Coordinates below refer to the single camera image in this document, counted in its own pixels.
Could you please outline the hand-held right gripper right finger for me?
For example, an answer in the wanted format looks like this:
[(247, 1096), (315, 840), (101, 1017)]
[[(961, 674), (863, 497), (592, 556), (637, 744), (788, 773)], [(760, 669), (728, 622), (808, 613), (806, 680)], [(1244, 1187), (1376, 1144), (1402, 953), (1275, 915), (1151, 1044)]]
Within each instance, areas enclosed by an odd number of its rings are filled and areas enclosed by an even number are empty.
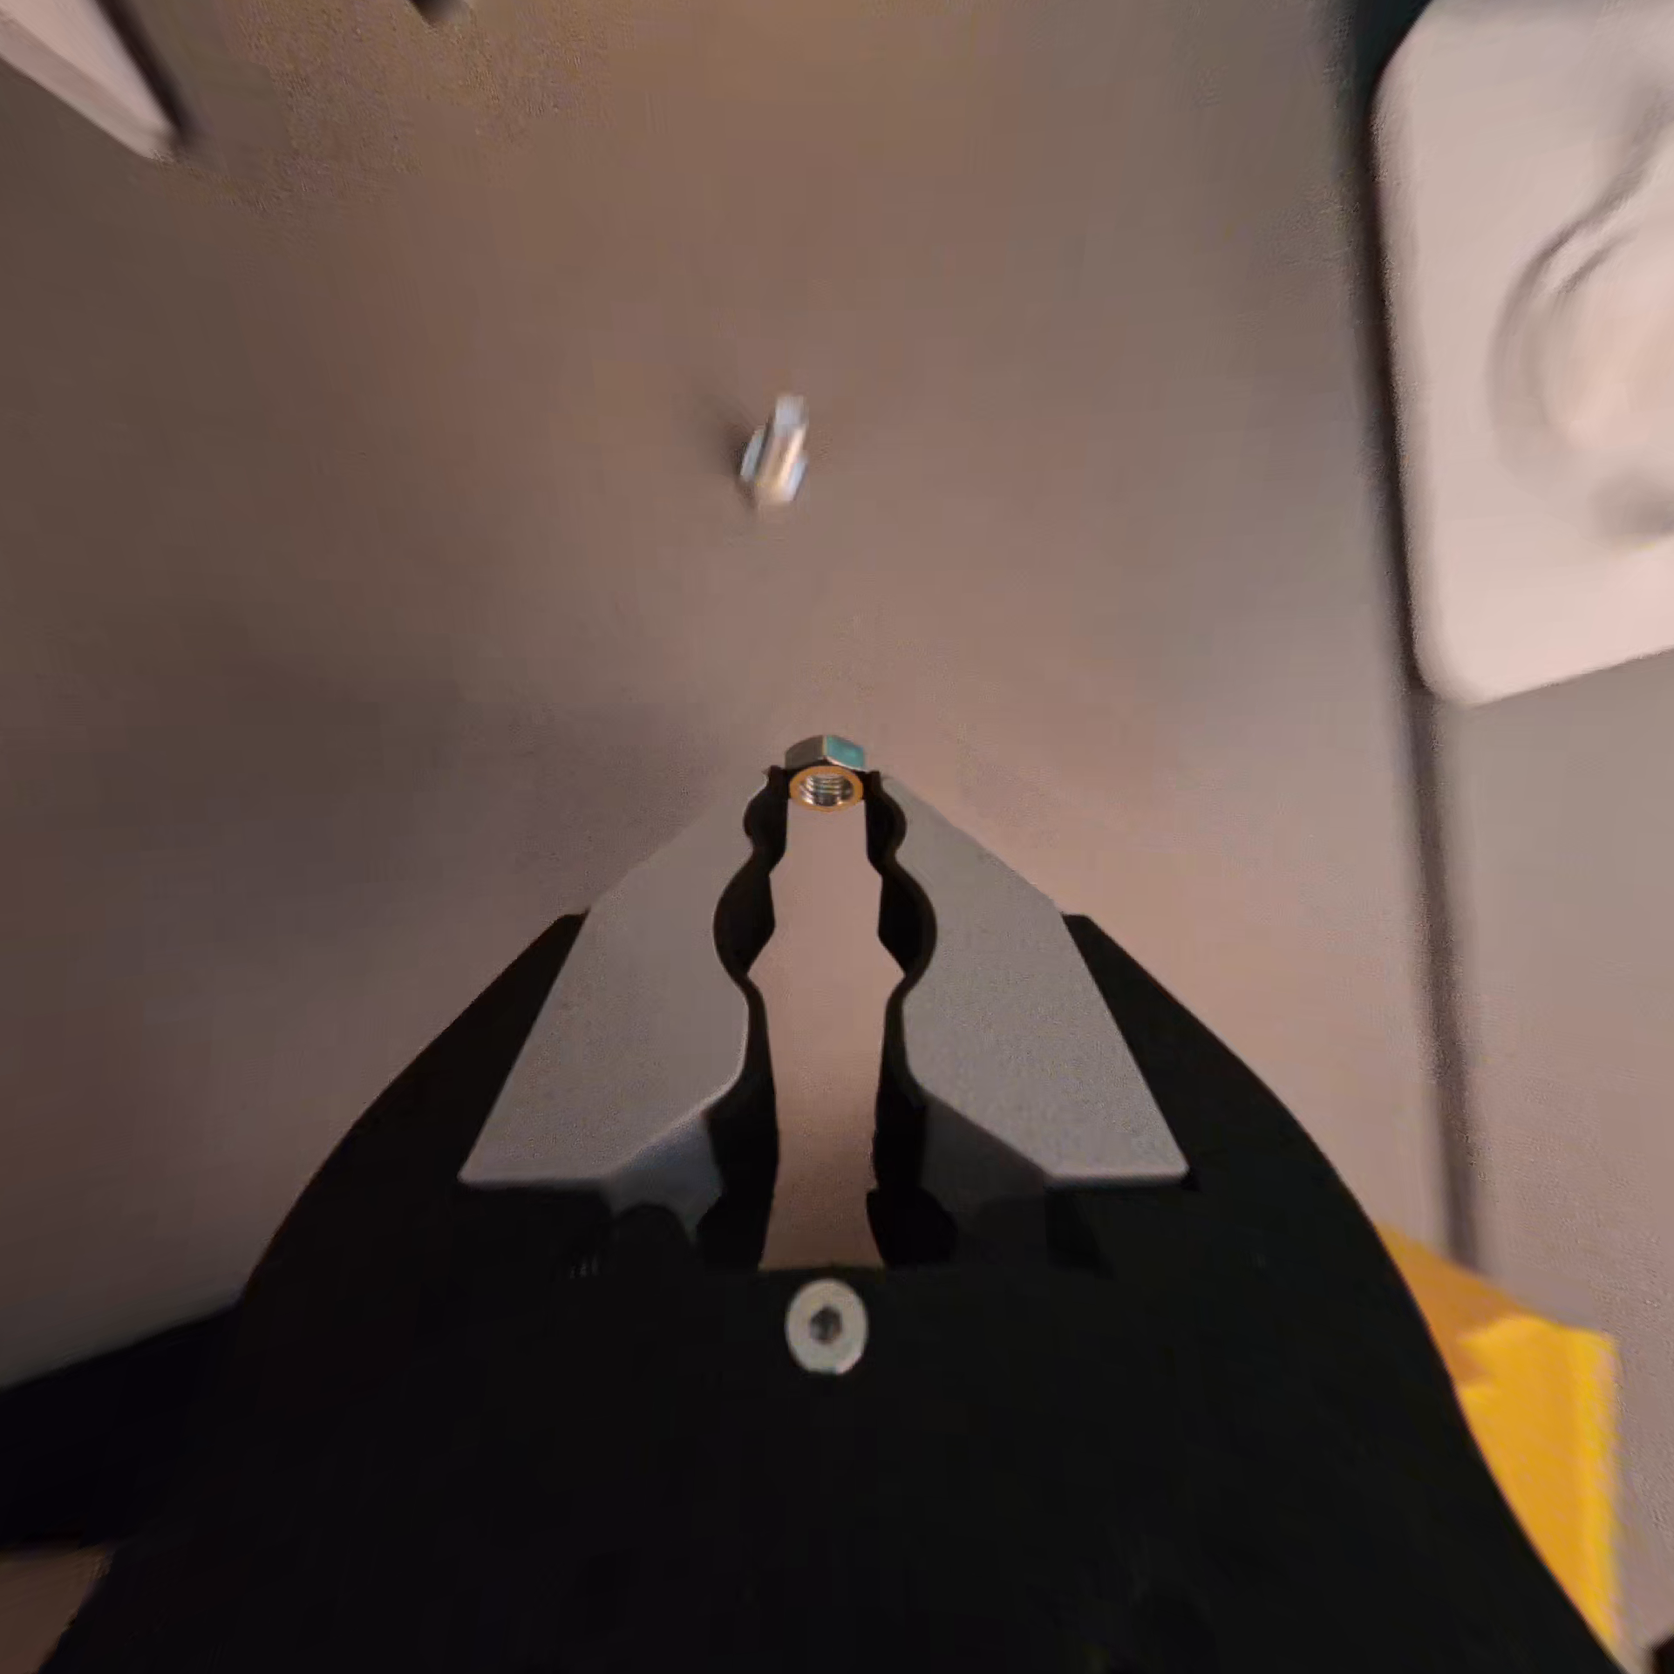
[(870, 1239), (889, 1268), (1089, 1263), (1083, 1198), (1188, 1185), (1068, 910), (889, 773), (863, 781), (882, 941)]

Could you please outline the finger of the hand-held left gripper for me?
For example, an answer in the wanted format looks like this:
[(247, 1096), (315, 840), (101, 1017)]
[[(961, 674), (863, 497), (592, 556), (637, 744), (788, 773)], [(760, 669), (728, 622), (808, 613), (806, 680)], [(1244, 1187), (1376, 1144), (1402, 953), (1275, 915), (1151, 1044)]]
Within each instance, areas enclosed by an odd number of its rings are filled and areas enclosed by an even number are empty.
[(146, 157), (187, 146), (182, 96), (129, 0), (3, 0), (0, 59)]

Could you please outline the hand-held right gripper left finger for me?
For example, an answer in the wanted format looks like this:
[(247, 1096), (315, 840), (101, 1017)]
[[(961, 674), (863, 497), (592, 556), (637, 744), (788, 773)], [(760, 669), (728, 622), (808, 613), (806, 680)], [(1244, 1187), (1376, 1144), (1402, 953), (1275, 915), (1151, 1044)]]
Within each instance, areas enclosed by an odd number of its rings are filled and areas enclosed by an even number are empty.
[(462, 1187), (664, 1208), (708, 1263), (760, 1263), (776, 1096), (754, 967), (784, 845), (788, 773), (760, 766), (592, 898)]

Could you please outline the steel hex nut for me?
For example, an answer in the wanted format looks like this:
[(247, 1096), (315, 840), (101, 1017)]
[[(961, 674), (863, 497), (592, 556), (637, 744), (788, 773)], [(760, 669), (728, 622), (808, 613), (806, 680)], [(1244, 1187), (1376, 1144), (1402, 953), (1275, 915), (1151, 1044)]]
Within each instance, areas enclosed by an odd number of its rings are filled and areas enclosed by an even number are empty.
[(784, 796), (806, 809), (852, 809), (870, 787), (870, 754), (849, 734), (806, 734), (784, 753)]

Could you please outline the steel hex bolt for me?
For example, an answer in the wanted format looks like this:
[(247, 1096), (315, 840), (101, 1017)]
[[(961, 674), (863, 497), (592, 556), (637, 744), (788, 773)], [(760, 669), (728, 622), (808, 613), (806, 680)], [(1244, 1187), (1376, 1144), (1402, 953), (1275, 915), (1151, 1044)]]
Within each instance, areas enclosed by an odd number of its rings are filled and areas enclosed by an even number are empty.
[(808, 471), (808, 407), (806, 395), (776, 395), (767, 420), (747, 439), (737, 486), (754, 513), (792, 505)]

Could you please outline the yellow plastic bin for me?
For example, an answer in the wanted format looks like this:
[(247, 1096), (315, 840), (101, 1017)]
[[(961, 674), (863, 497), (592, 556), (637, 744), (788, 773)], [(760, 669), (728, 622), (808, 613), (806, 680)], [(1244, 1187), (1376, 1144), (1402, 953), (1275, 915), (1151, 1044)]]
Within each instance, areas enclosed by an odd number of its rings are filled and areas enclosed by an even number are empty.
[(1381, 1224), (1471, 1441), (1543, 1559), (1621, 1654), (1621, 1356), (1605, 1330), (1543, 1317), (1493, 1280)]

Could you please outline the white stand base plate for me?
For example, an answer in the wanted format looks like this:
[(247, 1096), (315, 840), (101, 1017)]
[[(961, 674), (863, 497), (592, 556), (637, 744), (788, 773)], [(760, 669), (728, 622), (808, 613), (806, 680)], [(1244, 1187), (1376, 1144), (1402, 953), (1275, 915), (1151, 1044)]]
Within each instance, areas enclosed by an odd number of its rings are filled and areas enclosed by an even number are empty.
[(1371, 89), (1414, 660), (1674, 642), (1674, 4), (1423, 4)]

